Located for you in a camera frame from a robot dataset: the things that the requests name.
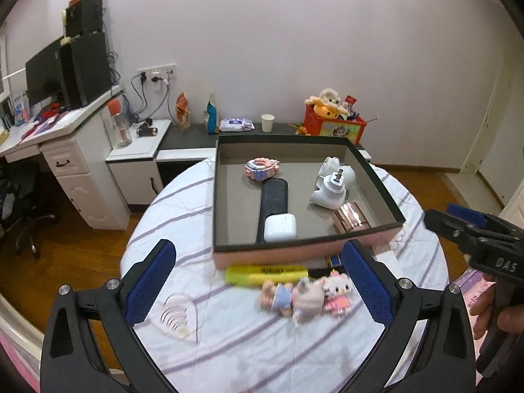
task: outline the finger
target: finger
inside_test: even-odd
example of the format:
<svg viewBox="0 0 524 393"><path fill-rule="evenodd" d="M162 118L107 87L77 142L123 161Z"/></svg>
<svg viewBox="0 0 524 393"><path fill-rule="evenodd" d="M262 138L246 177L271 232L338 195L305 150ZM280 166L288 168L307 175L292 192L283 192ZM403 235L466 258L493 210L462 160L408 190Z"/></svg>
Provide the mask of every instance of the finger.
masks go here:
<svg viewBox="0 0 524 393"><path fill-rule="evenodd" d="M486 310L489 304L493 303L495 298L495 285L491 285L486 291L484 291L477 301L470 308L470 315L476 316Z"/></svg>
<svg viewBox="0 0 524 393"><path fill-rule="evenodd" d="M493 306L489 304L489 306L482 312L477 320L475 321L475 325L473 326L473 339L478 340L482 338L486 330L488 329L489 325L489 319L491 318L491 313L493 310Z"/></svg>
<svg viewBox="0 0 524 393"><path fill-rule="evenodd" d="M483 273L482 277L488 282L495 282L495 277L492 274Z"/></svg>
<svg viewBox="0 0 524 393"><path fill-rule="evenodd" d="M503 331L510 334L518 334L524 331L524 305L508 307L500 312L497 325Z"/></svg>

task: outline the yellow plush toy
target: yellow plush toy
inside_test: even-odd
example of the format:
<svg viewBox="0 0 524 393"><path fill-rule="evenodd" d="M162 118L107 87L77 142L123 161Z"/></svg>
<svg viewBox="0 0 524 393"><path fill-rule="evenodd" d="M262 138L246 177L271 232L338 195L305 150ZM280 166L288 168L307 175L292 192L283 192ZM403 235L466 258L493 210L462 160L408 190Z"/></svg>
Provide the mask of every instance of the yellow plush toy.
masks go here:
<svg viewBox="0 0 524 393"><path fill-rule="evenodd" d="M340 96L332 88L326 88L320 92L320 96L310 96L306 99L305 104L312 104L313 111L319 117L327 119L338 118L339 115L347 117L347 110L339 106Z"/></svg>

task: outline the round table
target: round table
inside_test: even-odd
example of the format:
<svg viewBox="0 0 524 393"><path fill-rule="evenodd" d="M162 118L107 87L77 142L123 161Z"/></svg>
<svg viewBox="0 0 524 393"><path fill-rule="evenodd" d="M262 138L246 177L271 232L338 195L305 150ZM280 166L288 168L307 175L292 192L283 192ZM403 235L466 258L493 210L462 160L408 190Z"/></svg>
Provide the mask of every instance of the round table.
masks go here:
<svg viewBox="0 0 524 393"><path fill-rule="evenodd" d="M402 274L420 287L442 290L448 284L444 253L437 236L425 229L420 205L393 176L374 170L406 218L390 244ZM321 315L295 328L290 319L258 309L259 289L225 284L211 256L213 175L210 158L176 177L129 240L122 276L162 238L177 250L155 304L134 327L138 337L181 393L337 392L383 326L373 321L356 290L347 315ZM404 376L424 324L418 323L391 382Z"/></svg>

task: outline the blue gripper pad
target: blue gripper pad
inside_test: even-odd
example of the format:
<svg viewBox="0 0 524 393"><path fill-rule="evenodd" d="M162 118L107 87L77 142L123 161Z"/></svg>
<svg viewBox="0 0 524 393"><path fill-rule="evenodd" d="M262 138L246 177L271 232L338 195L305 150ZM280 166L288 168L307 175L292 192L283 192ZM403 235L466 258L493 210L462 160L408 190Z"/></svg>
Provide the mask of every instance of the blue gripper pad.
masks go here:
<svg viewBox="0 0 524 393"><path fill-rule="evenodd" d="M465 208L462 205L448 204L446 207L446 213L480 228L486 227L488 224L488 220L484 214Z"/></svg>
<svg viewBox="0 0 524 393"><path fill-rule="evenodd" d="M399 302L396 278L356 240L344 244L341 257L373 320L389 327Z"/></svg>
<svg viewBox="0 0 524 393"><path fill-rule="evenodd" d="M146 319L151 306L175 267L177 252L167 239L161 239L144 261L135 263L122 279L120 303L124 318L132 327Z"/></svg>

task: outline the drawer handle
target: drawer handle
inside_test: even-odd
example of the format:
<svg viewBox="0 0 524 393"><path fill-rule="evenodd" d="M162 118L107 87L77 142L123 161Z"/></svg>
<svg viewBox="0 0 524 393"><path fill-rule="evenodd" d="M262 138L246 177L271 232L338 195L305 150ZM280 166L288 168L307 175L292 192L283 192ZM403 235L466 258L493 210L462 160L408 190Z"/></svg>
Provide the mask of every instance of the drawer handle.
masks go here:
<svg viewBox="0 0 524 393"><path fill-rule="evenodd" d="M153 192L154 192L156 195L158 195L158 190L157 190L157 188L155 187L155 180L153 180L152 177L150 177L150 179L151 179L151 188L153 189Z"/></svg>
<svg viewBox="0 0 524 393"><path fill-rule="evenodd" d="M60 163L57 161L57 167L64 167L64 166L66 166L67 164L69 164L70 162L71 162L71 161L67 160L67 161L65 161L64 164L60 164Z"/></svg>

